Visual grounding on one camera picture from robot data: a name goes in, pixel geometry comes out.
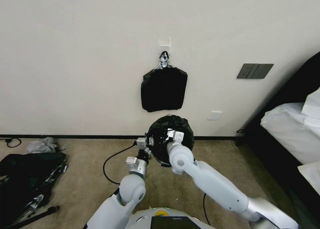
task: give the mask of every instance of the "white wall socket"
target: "white wall socket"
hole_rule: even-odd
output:
[[[221,118],[221,116],[222,116],[221,111],[211,111],[208,120],[218,120]]]

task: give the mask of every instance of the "white adhesive hook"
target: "white adhesive hook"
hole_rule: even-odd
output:
[[[165,40],[161,40],[161,39],[159,39],[158,42],[159,42],[159,46],[160,46],[159,54],[161,54],[163,51],[167,51],[169,56],[171,56],[172,55],[172,53],[171,53],[171,51],[172,51],[171,50],[171,37],[169,37],[169,43],[167,40],[165,41]]]

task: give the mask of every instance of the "white bedsheet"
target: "white bedsheet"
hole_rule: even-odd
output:
[[[298,170],[320,195],[320,161],[299,166]]]
[[[320,161],[320,120],[301,114],[303,103],[266,112],[261,125],[302,164]]]

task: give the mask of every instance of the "black pole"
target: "black pole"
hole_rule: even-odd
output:
[[[35,216],[33,216],[33,217],[29,218],[29,219],[26,219],[26,220],[24,220],[22,222],[19,222],[17,224],[9,226],[9,227],[7,227],[7,229],[18,229],[18,228],[24,227],[24,226],[26,226],[26,225],[28,225],[28,224],[30,224],[32,222],[35,222],[35,221],[37,221],[37,220],[39,220],[39,219],[41,219],[41,218],[43,218],[45,216],[51,215],[52,213],[55,213],[55,212],[59,211],[59,209],[60,209],[59,206],[49,207],[46,212],[40,213],[39,215],[35,215]]]

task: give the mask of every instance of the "black garbage bag liner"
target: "black garbage bag liner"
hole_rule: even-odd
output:
[[[0,162],[0,228],[20,218],[39,195],[43,195],[39,206],[49,202],[65,162],[62,152],[9,154]]]
[[[168,53],[163,52],[159,65],[143,76],[141,102],[148,112],[182,107],[188,75],[172,66],[168,59]]]
[[[152,151],[155,159],[161,163],[162,166],[171,166],[167,153],[167,144],[169,141],[166,140],[169,128],[184,133],[182,145],[192,150],[194,144],[193,131],[187,119],[169,114],[156,120],[150,126],[146,137],[153,139],[153,145],[148,145],[148,147]]]

